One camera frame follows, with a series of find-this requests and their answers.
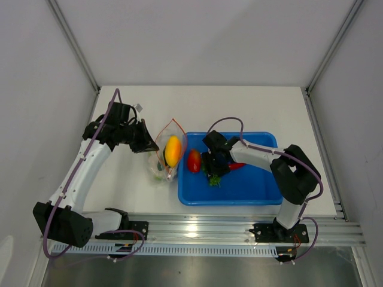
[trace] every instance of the gray floor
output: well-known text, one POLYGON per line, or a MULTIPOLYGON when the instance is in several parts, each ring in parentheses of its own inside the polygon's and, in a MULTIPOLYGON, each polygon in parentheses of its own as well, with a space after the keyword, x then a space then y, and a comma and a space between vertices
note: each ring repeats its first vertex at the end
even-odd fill
POLYGON ((113 264, 84 255, 51 262, 42 286, 361 286, 350 248, 315 248, 295 266, 272 258, 133 256, 113 264))

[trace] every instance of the yellow vegetable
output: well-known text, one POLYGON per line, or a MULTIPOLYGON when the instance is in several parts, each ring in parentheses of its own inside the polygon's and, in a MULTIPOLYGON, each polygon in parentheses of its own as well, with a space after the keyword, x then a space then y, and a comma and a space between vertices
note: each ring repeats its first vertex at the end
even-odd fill
POLYGON ((176 136, 168 139, 165 147, 165 160, 168 166, 175 167, 181 155, 181 142, 176 136))

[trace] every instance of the white wall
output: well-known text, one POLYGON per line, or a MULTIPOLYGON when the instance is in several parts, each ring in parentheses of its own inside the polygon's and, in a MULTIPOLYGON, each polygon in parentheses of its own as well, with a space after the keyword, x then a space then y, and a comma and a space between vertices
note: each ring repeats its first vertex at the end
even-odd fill
POLYGON ((0 36, 0 242, 15 240, 1 286, 24 286, 40 236, 32 209, 65 176, 94 94, 45 1, 0 1, 0 36))
POLYGON ((354 0, 58 0, 100 85, 307 86, 354 0))
POLYGON ((347 214, 361 223, 378 276, 383 270, 382 11, 383 1, 367 1, 312 97, 347 214))

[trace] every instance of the clear plastic bag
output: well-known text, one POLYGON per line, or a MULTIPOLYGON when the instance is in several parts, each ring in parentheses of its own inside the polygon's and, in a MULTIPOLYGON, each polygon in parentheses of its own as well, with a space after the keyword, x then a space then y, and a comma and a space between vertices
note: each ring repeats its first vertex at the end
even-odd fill
POLYGON ((178 163, 184 156, 187 146, 187 136, 184 129, 175 119, 172 119, 158 134, 156 144, 160 148, 157 152, 148 153, 148 167, 157 181, 171 182, 177 177, 178 163), (165 149, 169 139, 176 136, 181 144, 180 154, 175 164, 169 165, 165 159, 165 149))

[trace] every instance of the blue tray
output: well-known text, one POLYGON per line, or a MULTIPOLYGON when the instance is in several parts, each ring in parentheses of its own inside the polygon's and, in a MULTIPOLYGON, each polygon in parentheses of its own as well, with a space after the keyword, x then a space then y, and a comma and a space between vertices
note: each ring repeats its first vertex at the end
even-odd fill
MULTIPOLYGON (((187 149, 178 168, 178 198, 185 205, 279 205, 282 195, 271 173, 255 166, 246 165, 224 175, 220 187, 210 187, 208 178, 201 170, 191 173, 186 162, 189 152, 195 148, 199 152, 207 151, 202 142, 206 133, 187 133, 187 149)), ((239 133, 222 133, 227 139, 239 136, 239 133)), ((244 139, 270 147, 277 147, 271 133, 244 133, 244 139)))

